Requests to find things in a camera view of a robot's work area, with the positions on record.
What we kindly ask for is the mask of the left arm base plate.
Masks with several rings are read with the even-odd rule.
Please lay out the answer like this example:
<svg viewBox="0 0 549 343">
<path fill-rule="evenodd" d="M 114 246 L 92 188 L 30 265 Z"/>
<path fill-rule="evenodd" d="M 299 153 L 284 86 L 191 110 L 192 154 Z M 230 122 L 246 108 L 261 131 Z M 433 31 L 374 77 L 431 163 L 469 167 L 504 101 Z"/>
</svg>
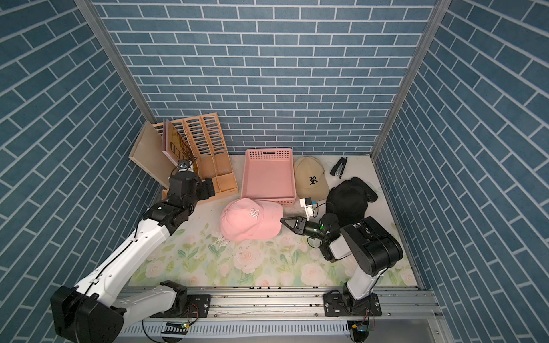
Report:
<svg viewBox="0 0 549 343">
<path fill-rule="evenodd" d="M 190 294 L 186 300 L 177 298 L 171 309 L 153 314 L 151 318 L 206 318 L 210 310 L 210 294 Z"/>
</svg>

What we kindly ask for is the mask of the beige baseball cap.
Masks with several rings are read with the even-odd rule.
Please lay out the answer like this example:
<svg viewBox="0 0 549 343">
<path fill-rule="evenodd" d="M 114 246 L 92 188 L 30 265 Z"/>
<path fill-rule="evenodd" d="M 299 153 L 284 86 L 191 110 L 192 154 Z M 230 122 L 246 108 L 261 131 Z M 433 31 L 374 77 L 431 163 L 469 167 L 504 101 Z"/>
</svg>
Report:
<svg viewBox="0 0 549 343">
<path fill-rule="evenodd" d="M 325 169 L 314 157 L 302 157 L 294 162 L 295 188 L 300 199 L 311 198 L 318 202 L 329 194 Z"/>
</svg>

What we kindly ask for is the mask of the black baseball cap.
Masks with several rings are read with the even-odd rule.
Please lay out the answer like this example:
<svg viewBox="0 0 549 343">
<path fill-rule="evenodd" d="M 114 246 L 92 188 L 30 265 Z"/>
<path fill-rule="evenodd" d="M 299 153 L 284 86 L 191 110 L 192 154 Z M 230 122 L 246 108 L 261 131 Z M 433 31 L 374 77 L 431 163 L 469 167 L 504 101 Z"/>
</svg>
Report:
<svg viewBox="0 0 549 343">
<path fill-rule="evenodd" d="M 359 177 L 352 177 L 330 190 L 326 213 L 334 214 L 341 227 L 356 224 L 365 218 L 368 204 L 377 199 L 377 193 L 368 184 Z"/>
</svg>

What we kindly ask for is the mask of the floral table mat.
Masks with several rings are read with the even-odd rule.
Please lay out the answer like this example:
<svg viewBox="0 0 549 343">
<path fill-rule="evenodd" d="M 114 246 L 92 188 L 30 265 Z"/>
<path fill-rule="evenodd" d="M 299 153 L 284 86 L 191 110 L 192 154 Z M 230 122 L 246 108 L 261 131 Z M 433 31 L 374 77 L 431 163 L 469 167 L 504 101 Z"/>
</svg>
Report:
<svg viewBox="0 0 549 343">
<path fill-rule="evenodd" d="M 359 177 L 373 188 L 378 200 L 368 205 L 365 217 L 374 217 L 404 248 L 371 158 L 348 157 L 341 180 L 329 175 L 340 157 L 316 158 L 326 170 L 330 187 Z M 239 198 L 237 194 L 199 202 L 190 220 L 146 258 L 129 286 L 154 287 L 171 280 L 187 287 L 339 287 L 352 277 L 357 267 L 353 256 L 331 263 L 313 249 L 318 241 L 296 235 L 284 226 L 271 240 L 227 241 L 220 230 L 220 216 L 230 202 Z M 406 254 L 376 284 L 384 286 L 418 286 Z"/>
</svg>

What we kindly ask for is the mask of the wanted poster book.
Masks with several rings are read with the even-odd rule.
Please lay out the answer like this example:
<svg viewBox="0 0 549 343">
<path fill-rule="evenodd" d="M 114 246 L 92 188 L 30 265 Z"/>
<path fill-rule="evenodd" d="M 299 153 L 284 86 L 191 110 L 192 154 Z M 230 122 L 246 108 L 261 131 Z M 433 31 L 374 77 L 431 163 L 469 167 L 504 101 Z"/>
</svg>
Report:
<svg viewBox="0 0 549 343">
<path fill-rule="evenodd" d="M 198 172 L 197 159 L 184 133 L 183 124 L 164 120 L 162 126 L 162 152 L 173 163 L 178 165 L 182 160 L 190 160 L 194 172 Z"/>
</svg>

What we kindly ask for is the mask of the black stapler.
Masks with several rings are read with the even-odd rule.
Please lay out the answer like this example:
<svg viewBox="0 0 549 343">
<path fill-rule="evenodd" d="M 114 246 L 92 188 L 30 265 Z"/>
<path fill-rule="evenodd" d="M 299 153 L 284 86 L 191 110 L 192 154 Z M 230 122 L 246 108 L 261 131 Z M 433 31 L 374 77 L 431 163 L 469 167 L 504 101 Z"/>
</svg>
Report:
<svg viewBox="0 0 549 343">
<path fill-rule="evenodd" d="M 333 177 L 342 178 L 343 172 L 347 165 L 347 157 L 340 157 L 337 163 L 331 168 L 330 175 Z"/>
</svg>

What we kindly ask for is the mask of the orange plastic file organizer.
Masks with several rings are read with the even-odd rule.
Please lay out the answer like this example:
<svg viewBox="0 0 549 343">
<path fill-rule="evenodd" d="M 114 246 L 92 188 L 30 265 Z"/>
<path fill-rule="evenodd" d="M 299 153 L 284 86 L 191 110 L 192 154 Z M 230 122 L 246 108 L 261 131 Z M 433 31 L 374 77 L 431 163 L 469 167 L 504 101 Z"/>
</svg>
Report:
<svg viewBox="0 0 549 343">
<path fill-rule="evenodd" d="M 199 171 L 196 173 L 204 180 L 212 178 L 216 192 L 213 199 L 220 200 L 237 194 L 237 180 L 218 114 L 203 114 L 173 122 L 183 124 L 185 136 L 197 159 Z M 162 126 L 163 123 L 153 126 L 161 137 Z"/>
</svg>

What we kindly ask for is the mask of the beige cardboard folder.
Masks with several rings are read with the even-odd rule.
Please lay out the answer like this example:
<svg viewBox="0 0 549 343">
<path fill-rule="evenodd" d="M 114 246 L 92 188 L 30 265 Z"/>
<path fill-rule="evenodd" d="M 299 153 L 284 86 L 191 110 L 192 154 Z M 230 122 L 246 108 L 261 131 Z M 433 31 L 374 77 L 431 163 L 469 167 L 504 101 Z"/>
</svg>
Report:
<svg viewBox="0 0 549 343">
<path fill-rule="evenodd" d="M 162 152 L 162 137 L 148 121 L 144 123 L 129 159 L 164 188 L 170 186 L 170 175 L 175 165 Z"/>
</svg>

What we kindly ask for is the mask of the aluminium mounting rail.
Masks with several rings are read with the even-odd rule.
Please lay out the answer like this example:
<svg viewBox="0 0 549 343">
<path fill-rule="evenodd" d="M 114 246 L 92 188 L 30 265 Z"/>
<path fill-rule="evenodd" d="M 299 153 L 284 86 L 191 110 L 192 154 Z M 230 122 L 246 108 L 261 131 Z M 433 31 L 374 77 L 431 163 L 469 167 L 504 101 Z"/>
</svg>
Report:
<svg viewBox="0 0 549 343">
<path fill-rule="evenodd" d="M 452 342 L 431 291 L 378 287 L 363 309 L 349 310 L 332 287 L 190 287 L 191 313 L 128 324 L 116 342 L 330 336 L 348 342 L 353 330 L 370 342 Z"/>
</svg>

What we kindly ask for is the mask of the pink plastic basket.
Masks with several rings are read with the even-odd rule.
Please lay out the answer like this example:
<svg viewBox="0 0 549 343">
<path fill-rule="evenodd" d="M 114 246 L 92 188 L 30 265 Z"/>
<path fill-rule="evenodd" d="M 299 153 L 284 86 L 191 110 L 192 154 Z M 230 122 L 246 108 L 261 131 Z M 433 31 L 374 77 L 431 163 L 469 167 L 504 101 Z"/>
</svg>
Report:
<svg viewBox="0 0 549 343">
<path fill-rule="evenodd" d="M 293 206 L 297 196 L 293 150 L 248 149 L 245 154 L 241 196 Z"/>
</svg>

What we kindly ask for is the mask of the pink baseball cap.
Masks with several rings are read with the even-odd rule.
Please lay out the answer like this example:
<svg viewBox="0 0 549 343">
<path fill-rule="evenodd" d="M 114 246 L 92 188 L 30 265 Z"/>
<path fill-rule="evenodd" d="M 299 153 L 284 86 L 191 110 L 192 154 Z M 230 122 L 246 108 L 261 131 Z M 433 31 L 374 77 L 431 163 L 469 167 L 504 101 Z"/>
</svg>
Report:
<svg viewBox="0 0 549 343">
<path fill-rule="evenodd" d="M 224 238 L 234 242 L 269 240 L 281 230 L 283 207 L 276 202 L 244 197 L 229 203 L 221 214 Z"/>
</svg>

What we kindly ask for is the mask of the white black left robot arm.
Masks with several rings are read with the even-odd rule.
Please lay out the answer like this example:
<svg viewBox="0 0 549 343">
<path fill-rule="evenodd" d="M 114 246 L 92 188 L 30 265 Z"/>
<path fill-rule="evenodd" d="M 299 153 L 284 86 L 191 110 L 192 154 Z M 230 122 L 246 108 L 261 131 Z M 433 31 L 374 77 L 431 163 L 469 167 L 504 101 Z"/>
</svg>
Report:
<svg viewBox="0 0 549 343">
<path fill-rule="evenodd" d="M 113 342 L 148 317 L 187 314 L 187 287 L 176 282 L 164 281 L 123 300 L 118 296 L 146 258 L 188 221 L 197 203 L 214 195 L 211 179 L 188 170 L 172 175 L 167 198 L 143 214 L 133 233 L 89 275 L 51 296 L 57 335 L 71 342 Z"/>
</svg>

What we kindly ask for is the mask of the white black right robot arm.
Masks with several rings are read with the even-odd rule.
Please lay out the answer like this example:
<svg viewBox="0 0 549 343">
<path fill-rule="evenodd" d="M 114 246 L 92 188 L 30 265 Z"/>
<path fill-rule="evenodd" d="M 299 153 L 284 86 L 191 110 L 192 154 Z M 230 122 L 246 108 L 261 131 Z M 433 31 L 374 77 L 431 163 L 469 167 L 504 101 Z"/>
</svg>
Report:
<svg viewBox="0 0 549 343">
<path fill-rule="evenodd" d="M 380 277 L 403 258 L 400 243 L 373 217 L 344 226 L 333 213 L 324 214 L 319 223 L 305 217 L 283 217 L 280 223 L 295 234 L 319 240 L 318 249 L 329 262 L 355 258 L 357 268 L 342 293 L 350 309 L 371 300 Z"/>
</svg>

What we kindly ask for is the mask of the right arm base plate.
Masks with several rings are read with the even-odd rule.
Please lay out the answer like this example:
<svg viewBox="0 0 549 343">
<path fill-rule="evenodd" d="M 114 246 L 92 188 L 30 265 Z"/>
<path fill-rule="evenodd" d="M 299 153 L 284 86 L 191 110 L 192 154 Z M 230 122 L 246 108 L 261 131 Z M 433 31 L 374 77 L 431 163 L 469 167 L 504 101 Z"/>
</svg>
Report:
<svg viewBox="0 0 549 343">
<path fill-rule="evenodd" d="M 370 313 L 380 317 L 383 313 L 376 293 L 361 300 L 355 300 L 346 294 L 329 292 L 323 295 L 323 308 L 326 317 L 364 317 Z"/>
</svg>

